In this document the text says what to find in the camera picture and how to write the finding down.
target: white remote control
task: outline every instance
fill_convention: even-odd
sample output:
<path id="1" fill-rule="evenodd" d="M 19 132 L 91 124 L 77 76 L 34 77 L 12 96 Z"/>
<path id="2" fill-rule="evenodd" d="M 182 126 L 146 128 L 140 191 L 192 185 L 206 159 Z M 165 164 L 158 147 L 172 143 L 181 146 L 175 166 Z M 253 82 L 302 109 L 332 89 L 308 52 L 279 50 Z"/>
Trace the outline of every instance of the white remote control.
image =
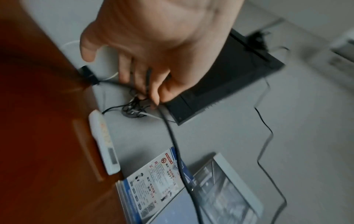
<path id="1" fill-rule="evenodd" d="M 90 122 L 91 133 L 100 149 L 101 157 L 109 175 L 118 173 L 121 170 L 111 136 L 108 132 L 106 121 L 101 112 L 94 110 L 90 113 L 88 120 Z"/>

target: gray floor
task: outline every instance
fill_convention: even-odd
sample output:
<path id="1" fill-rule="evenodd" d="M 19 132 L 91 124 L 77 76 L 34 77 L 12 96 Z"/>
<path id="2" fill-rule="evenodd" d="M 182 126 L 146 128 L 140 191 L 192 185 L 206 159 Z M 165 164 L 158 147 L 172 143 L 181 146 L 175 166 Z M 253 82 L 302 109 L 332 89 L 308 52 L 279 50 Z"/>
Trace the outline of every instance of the gray floor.
<path id="1" fill-rule="evenodd" d="M 67 4 L 34 0 L 26 5 L 53 41 L 62 46 L 79 39 L 83 28 L 94 19 L 100 1 L 86 1 L 85 10 L 78 0 L 67 0 Z M 247 34 L 275 19 L 246 3 L 234 28 Z M 272 90 L 259 107 L 274 131 L 274 140 L 261 163 L 289 202 L 278 223 L 354 223 L 354 96 L 307 65 L 306 57 L 326 41 L 284 23 L 273 32 L 269 43 L 270 48 L 284 45 L 292 50 L 289 61 L 285 52 L 273 53 L 287 66 L 269 77 Z M 75 66 L 83 63 L 78 45 L 63 52 Z M 97 73 L 113 74 L 116 60 L 102 61 L 110 65 L 96 62 Z M 259 223 L 269 223 L 281 203 L 256 163 L 269 132 L 253 105 L 265 88 L 265 82 L 258 81 L 193 121 L 180 127 L 172 124 L 182 158 L 192 169 L 214 152 L 222 153 L 263 202 L 265 211 Z M 126 91 L 109 86 L 104 89 L 106 107 L 126 102 Z M 95 93 L 102 105 L 102 89 L 95 88 Z M 106 119 L 125 175 L 171 146 L 159 120 L 127 119 L 119 112 L 107 113 Z"/>

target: wooden table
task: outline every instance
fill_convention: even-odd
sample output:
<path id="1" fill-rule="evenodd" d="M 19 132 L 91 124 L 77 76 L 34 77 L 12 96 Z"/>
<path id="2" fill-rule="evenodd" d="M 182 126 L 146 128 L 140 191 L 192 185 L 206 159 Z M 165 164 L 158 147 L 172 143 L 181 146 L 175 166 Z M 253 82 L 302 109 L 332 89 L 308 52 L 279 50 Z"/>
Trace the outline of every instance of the wooden table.
<path id="1" fill-rule="evenodd" d="M 92 88 L 17 1 L 0 0 L 0 30 L 0 223 L 125 223 Z"/>

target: black device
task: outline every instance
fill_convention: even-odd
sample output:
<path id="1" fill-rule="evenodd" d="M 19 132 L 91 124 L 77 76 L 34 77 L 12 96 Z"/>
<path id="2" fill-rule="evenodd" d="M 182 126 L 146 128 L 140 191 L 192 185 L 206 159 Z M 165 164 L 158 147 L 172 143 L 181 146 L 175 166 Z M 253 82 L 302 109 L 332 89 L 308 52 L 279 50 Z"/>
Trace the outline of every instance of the black device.
<path id="1" fill-rule="evenodd" d="M 178 125 L 203 112 L 256 80 L 284 66 L 266 49 L 260 49 L 234 29 L 205 76 L 192 88 L 166 103 Z"/>

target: hand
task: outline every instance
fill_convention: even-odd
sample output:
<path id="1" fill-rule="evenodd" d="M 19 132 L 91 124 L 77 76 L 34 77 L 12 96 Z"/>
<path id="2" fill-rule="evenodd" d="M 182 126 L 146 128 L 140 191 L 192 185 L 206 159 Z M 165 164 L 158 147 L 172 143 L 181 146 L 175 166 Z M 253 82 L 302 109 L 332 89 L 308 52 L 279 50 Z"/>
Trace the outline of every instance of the hand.
<path id="1" fill-rule="evenodd" d="M 82 58 L 103 45 L 119 52 L 119 81 L 166 102 L 198 83 L 223 47 L 243 0 L 104 0 L 81 35 Z"/>

